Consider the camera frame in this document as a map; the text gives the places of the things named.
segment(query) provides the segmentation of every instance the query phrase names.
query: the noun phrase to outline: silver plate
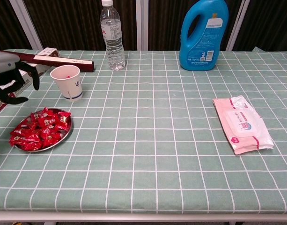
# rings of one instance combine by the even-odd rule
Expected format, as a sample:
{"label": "silver plate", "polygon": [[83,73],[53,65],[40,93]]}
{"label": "silver plate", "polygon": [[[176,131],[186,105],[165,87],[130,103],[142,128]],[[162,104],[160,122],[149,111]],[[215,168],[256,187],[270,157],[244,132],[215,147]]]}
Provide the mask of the silver plate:
{"label": "silver plate", "polygon": [[[49,109],[49,110],[52,110],[53,113],[65,112],[65,111],[62,110],[62,109],[55,109],[55,108],[48,108],[48,109]],[[26,150],[23,150],[23,149],[21,149],[20,147],[18,147],[17,145],[15,145],[15,147],[18,148],[18,149],[20,149],[20,150],[26,151],[26,152],[39,152],[39,151],[46,151],[46,150],[48,150],[48,149],[51,149],[51,148],[53,148],[54,146],[56,146],[57,144],[59,144],[61,141],[63,141],[63,140],[69,135],[70,131],[71,131],[72,128],[73,128],[73,119],[72,119],[72,117],[68,118],[67,123],[68,123],[69,130],[68,130],[66,133],[65,133],[65,131],[64,131],[64,136],[63,136],[57,143],[55,143],[55,144],[53,144],[53,145],[51,145],[51,146],[49,146],[49,147],[46,147],[46,148],[44,148],[44,149],[34,150],[34,151],[26,151]]]}

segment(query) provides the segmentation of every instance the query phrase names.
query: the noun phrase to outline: pink wipes package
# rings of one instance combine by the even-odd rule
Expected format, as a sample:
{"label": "pink wipes package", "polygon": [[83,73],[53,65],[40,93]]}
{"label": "pink wipes package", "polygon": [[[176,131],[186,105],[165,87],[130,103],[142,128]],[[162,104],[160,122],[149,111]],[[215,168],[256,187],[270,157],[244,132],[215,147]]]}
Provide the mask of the pink wipes package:
{"label": "pink wipes package", "polygon": [[236,155],[272,149],[273,142],[263,119],[243,96],[214,99],[223,130]]}

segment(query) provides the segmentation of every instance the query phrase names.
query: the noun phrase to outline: green checkered tablecloth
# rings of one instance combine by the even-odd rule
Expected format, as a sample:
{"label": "green checkered tablecloth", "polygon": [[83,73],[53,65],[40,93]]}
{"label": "green checkered tablecloth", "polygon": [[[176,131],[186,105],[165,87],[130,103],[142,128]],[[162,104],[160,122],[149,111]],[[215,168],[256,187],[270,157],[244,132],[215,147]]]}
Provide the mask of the green checkered tablecloth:
{"label": "green checkered tablecloth", "polygon": [[[15,50],[27,53],[35,51]],[[83,99],[67,102],[49,76],[29,101],[0,112],[0,210],[126,213],[287,212],[287,52],[221,52],[211,71],[183,70],[178,52],[61,51],[93,60]],[[243,95],[275,147],[235,156],[214,98]],[[74,129],[52,150],[27,153],[9,132],[43,107],[70,111]]]}

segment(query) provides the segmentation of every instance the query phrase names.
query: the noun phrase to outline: bottle cap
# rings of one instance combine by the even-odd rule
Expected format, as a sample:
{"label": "bottle cap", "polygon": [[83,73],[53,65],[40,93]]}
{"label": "bottle cap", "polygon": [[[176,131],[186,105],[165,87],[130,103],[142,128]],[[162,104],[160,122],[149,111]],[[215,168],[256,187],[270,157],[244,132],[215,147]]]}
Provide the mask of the bottle cap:
{"label": "bottle cap", "polygon": [[113,6],[113,0],[102,0],[102,6]]}

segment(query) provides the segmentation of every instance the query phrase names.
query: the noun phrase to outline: white paper cup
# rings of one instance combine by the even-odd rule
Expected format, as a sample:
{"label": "white paper cup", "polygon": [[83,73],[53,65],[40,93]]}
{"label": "white paper cup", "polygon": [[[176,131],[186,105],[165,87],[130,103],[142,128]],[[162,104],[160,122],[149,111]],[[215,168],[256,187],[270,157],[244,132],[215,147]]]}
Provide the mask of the white paper cup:
{"label": "white paper cup", "polygon": [[74,102],[83,96],[78,67],[73,65],[57,67],[51,71],[51,77],[55,80],[66,100]]}

